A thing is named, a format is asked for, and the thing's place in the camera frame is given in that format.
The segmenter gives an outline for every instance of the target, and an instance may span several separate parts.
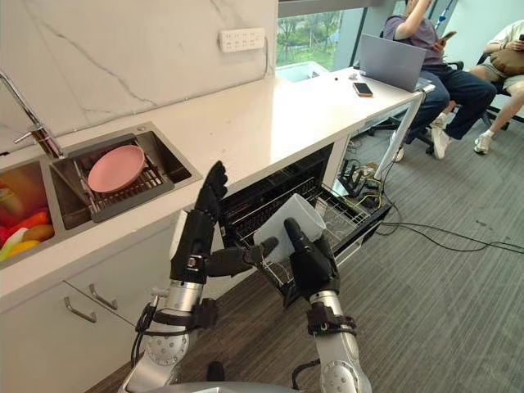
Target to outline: white sneaker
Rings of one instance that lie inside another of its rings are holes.
[[[431,136],[433,137],[435,157],[437,160],[442,160],[445,155],[445,149],[448,148],[451,139],[440,127],[431,127]]]
[[[490,150],[490,143],[491,137],[479,135],[479,137],[475,139],[475,147],[473,150],[475,150],[477,154],[487,154],[488,150]]]
[[[393,137],[395,136],[395,133],[393,133],[391,136],[390,136],[390,143],[391,141],[393,140]],[[401,161],[402,159],[404,158],[404,145],[400,145],[400,149],[396,152],[396,155],[395,157],[393,158],[393,160],[395,160],[395,162],[399,162]]]
[[[445,125],[446,125],[446,120],[448,119],[448,116],[446,113],[441,113],[440,115],[437,116],[436,119],[434,119],[430,124],[429,126],[431,128],[434,128],[434,127],[437,127],[439,129],[444,129],[445,128]]]

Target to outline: table leg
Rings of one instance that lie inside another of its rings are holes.
[[[418,108],[422,103],[424,95],[418,94],[412,101],[408,108],[404,118],[400,122],[399,128],[396,130],[394,137],[391,140],[390,146],[387,148],[386,154],[382,157],[382,161],[377,168],[374,178],[379,180],[382,176],[382,171],[395,159],[396,152],[400,149],[402,141],[408,132],[408,128],[411,125],[415,115],[418,112]]]

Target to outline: person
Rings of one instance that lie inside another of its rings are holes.
[[[431,135],[435,157],[441,160],[451,140],[462,139],[482,116],[497,91],[493,84],[444,63],[445,40],[439,39],[432,22],[424,18],[432,0],[405,0],[402,16],[390,17],[384,27],[384,38],[426,49],[420,76],[431,80],[435,89],[428,93],[410,126],[405,139],[411,143],[449,105],[450,100],[461,104],[453,121],[435,122]]]
[[[504,49],[524,51],[524,41],[520,39],[522,35],[524,35],[524,20],[518,20],[495,35],[488,42],[484,53],[491,54]],[[475,140],[475,147],[473,148],[475,152],[486,154],[493,136],[500,132],[502,126],[508,123],[524,105],[524,75],[507,76],[504,72],[497,70],[490,61],[473,67],[469,72],[490,82],[504,83],[504,90],[511,96],[497,114],[489,129]]]

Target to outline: drawer handle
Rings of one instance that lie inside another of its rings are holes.
[[[77,314],[80,318],[83,318],[85,319],[86,321],[89,321],[90,323],[96,323],[97,322],[97,315],[92,312],[90,315],[86,315],[80,311],[78,311],[77,309],[74,309],[73,306],[71,305],[71,302],[69,300],[69,297],[65,297],[64,298],[64,302],[65,302],[65,307],[73,314]]]
[[[95,284],[89,284],[89,290],[91,291],[91,295],[110,309],[118,309],[118,305],[116,304],[116,299],[112,301],[108,301],[97,294],[97,291],[95,290]]]

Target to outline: power outlet strip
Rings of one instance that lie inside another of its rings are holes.
[[[224,53],[251,51],[265,45],[265,29],[223,30],[220,32],[220,49]]]

